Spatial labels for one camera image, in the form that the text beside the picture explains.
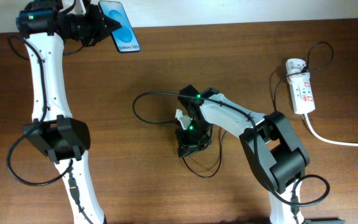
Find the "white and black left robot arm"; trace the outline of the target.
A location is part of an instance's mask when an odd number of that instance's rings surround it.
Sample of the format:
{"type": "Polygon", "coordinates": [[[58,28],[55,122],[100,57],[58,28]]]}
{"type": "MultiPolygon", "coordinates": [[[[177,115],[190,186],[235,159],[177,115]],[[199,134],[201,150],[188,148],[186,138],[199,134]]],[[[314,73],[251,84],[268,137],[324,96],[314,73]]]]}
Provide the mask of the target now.
{"type": "Polygon", "coordinates": [[[63,77],[65,41],[81,42],[91,47],[104,40],[121,24],[105,15],[90,1],[31,1],[16,19],[20,32],[17,39],[26,46],[32,72],[34,106],[32,121],[24,126],[20,141],[27,139],[42,155],[49,158],[59,175],[46,182],[29,182],[7,168],[19,182],[45,186],[62,180],[68,194],[75,223],[106,223],[91,180],[88,155],[90,132],[86,123],[73,118],[63,77]]]}

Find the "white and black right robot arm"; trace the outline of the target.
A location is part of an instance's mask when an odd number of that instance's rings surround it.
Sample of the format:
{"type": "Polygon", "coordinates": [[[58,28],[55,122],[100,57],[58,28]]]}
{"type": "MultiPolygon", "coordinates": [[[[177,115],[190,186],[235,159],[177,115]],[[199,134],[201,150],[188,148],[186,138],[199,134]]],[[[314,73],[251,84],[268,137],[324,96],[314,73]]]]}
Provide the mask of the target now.
{"type": "Polygon", "coordinates": [[[187,112],[177,110],[175,115],[180,158],[206,149],[213,126],[223,128],[240,140],[253,175],[268,190],[271,223],[303,222],[299,186],[310,157],[284,114],[256,113],[216,89],[199,92],[192,85],[180,90],[178,101],[187,112]]]}

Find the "white power strip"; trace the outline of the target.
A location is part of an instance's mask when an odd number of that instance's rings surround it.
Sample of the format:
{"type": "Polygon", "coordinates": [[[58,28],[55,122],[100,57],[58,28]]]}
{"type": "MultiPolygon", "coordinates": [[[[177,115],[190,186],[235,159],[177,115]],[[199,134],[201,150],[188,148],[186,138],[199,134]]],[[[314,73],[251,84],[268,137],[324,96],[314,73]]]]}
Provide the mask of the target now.
{"type": "Polygon", "coordinates": [[[311,90],[310,73],[287,75],[291,100],[295,114],[307,114],[315,110],[313,92],[311,90]]]}

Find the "blue Galaxy smartphone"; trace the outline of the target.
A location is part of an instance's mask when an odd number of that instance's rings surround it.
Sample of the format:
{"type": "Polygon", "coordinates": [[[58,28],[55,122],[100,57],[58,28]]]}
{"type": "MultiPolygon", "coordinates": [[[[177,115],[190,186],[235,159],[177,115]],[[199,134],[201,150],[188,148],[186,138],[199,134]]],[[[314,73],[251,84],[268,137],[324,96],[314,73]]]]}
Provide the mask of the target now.
{"type": "Polygon", "coordinates": [[[111,33],[117,51],[122,54],[140,52],[140,44],[122,3],[117,1],[100,1],[98,4],[103,14],[119,22],[121,25],[121,28],[111,33]]]}

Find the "white charger plug adapter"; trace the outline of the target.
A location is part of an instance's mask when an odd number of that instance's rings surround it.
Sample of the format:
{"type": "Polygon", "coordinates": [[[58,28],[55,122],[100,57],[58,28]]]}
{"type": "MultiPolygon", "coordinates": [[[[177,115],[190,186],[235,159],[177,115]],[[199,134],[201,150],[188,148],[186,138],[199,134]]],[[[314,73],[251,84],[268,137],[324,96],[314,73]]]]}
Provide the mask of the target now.
{"type": "Polygon", "coordinates": [[[287,76],[290,78],[300,77],[306,62],[300,58],[290,58],[285,63],[287,76]]]}

